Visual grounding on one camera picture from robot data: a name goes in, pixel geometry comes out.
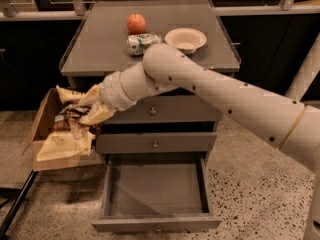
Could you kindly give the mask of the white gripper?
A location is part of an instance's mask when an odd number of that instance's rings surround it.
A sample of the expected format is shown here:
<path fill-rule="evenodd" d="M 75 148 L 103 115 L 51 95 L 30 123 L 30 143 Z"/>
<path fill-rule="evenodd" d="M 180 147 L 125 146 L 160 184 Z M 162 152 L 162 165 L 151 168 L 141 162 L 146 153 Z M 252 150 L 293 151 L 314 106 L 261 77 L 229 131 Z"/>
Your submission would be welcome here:
<path fill-rule="evenodd" d="M 79 100 L 80 106 L 92 106 L 88 114 L 79 119 L 81 124 L 99 124 L 111 118 L 116 111 L 125 111 L 136 104 L 126 95 L 120 76 L 120 72 L 106 76 L 102 83 L 93 85 Z"/>

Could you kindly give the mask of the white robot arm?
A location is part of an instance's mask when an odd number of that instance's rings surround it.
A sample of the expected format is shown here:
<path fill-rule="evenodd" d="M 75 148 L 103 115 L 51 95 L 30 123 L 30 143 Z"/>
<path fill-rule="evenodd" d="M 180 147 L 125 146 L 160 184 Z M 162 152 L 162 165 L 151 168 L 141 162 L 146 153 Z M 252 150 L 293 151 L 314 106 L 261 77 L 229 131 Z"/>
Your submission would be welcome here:
<path fill-rule="evenodd" d="M 164 43 L 142 61 L 106 76 L 80 100 L 125 111 L 139 100 L 183 88 L 320 177 L 320 109 L 206 69 Z"/>

